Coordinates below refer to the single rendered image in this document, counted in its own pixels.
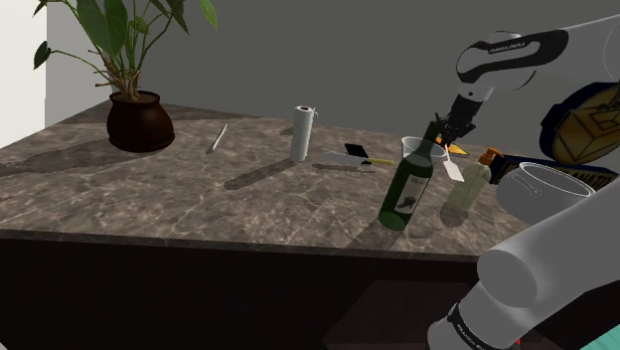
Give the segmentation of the round blue and gold disc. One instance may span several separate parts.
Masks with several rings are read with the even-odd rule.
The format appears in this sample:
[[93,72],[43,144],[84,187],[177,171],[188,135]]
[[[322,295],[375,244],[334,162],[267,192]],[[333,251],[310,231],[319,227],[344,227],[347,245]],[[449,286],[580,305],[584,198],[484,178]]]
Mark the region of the round blue and gold disc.
[[620,83],[587,85],[554,104],[541,122],[542,153],[580,165],[620,147]]

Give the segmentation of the green wine bottle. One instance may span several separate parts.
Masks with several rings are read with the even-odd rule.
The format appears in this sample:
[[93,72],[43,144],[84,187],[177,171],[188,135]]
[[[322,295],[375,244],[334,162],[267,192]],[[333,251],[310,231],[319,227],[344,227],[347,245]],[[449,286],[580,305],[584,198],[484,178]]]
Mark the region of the green wine bottle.
[[398,163],[378,219],[393,231],[403,231],[433,174],[431,150],[439,131],[430,121],[417,147]]

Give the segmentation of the grey knife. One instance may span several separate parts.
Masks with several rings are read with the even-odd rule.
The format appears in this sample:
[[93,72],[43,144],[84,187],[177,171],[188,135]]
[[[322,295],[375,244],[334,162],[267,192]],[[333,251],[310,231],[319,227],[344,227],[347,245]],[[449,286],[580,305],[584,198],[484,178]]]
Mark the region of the grey knife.
[[206,154],[212,154],[216,151],[222,137],[224,136],[224,134],[226,133],[227,129],[228,129],[228,124],[225,124],[222,129],[219,131],[217,137],[215,138],[215,140],[212,142],[211,146],[207,149]]

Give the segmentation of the pale soap bottle orange pump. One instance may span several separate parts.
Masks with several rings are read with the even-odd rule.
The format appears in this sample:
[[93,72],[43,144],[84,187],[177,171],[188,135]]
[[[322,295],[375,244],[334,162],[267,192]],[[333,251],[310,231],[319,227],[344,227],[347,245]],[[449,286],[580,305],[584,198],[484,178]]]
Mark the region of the pale soap bottle orange pump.
[[483,189],[491,180],[490,164],[503,154],[489,147],[476,163],[468,165],[461,172],[461,181],[456,181],[440,209],[440,219],[445,227],[458,227],[465,222],[469,211],[476,204]]

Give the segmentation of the white spatula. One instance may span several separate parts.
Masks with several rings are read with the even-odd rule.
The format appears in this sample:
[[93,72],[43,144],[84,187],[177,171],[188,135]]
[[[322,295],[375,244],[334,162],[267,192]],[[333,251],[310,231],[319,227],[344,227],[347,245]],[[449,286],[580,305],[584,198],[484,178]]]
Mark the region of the white spatula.
[[453,181],[464,182],[464,177],[462,176],[459,167],[450,158],[448,145],[444,146],[444,150],[446,152],[446,158],[443,161],[443,165],[449,178]]

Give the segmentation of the white paper towel roll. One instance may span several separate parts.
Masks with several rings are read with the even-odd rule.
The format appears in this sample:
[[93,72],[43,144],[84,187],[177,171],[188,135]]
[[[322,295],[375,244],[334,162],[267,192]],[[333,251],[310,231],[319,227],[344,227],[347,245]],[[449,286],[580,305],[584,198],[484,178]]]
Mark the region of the white paper towel roll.
[[298,105],[295,107],[289,156],[291,161],[302,162],[305,160],[316,115],[316,109],[310,106]]

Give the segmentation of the potted plant in dark pot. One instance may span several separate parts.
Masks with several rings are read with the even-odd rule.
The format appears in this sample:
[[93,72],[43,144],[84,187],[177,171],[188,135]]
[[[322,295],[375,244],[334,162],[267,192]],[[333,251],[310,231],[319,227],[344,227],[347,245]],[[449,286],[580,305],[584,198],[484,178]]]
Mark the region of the potted plant in dark pot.
[[160,102],[160,95],[142,90],[139,86],[145,58],[160,39],[149,39],[155,20],[146,20],[148,10],[158,10],[155,19],[165,18],[167,31],[177,23],[184,32],[189,28],[185,21],[186,0],[147,0],[139,12],[136,0],[126,8],[123,0],[38,0],[36,12],[52,3],[67,5],[94,45],[103,67],[94,72],[105,79],[104,85],[117,91],[109,96],[112,107],[106,120],[109,142],[116,148],[134,153],[164,149],[175,140],[172,119]]

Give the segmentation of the clear plastic cup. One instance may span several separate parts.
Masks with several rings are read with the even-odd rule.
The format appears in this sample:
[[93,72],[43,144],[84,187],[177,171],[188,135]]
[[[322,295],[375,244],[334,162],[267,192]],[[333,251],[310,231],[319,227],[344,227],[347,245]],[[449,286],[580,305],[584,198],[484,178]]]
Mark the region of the clear plastic cup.
[[420,137],[406,136],[401,139],[402,157],[408,156],[410,153],[418,150],[422,146],[429,146],[430,159],[433,164],[446,160],[446,151],[434,141],[428,141]]

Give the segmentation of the grey cooking pot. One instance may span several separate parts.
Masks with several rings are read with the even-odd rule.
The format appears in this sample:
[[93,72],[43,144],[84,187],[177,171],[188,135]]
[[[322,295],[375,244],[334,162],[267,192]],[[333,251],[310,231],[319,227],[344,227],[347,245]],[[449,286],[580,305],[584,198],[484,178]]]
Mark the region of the grey cooking pot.
[[564,172],[533,162],[521,162],[501,179],[496,199],[506,212],[534,225],[594,193],[589,185]]

